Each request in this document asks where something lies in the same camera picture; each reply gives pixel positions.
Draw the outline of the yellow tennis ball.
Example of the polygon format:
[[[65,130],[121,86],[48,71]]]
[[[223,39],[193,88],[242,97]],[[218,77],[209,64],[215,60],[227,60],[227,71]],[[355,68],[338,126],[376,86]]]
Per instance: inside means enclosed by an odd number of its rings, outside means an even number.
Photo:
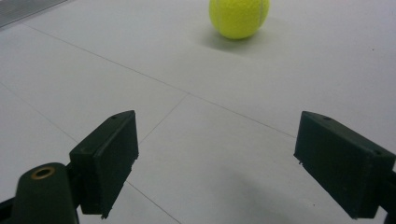
[[[222,36],[244,39],[264,24],[270,0],[209,0],[209,19]]]

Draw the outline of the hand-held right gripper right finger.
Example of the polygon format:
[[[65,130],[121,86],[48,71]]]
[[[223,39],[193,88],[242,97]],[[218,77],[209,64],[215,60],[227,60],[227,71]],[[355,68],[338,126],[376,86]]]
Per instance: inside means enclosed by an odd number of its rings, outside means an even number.
[[[352,218],[396,219],[396,155],[335,119],[304,111],[294,157]]]

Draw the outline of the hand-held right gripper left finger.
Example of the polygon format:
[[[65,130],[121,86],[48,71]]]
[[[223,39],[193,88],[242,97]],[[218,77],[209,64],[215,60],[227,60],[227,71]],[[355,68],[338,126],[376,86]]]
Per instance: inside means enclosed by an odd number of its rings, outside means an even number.
[[[138,155],[133,110],[109,117],[71,150],[71,183],[84,214],[108,217]]]

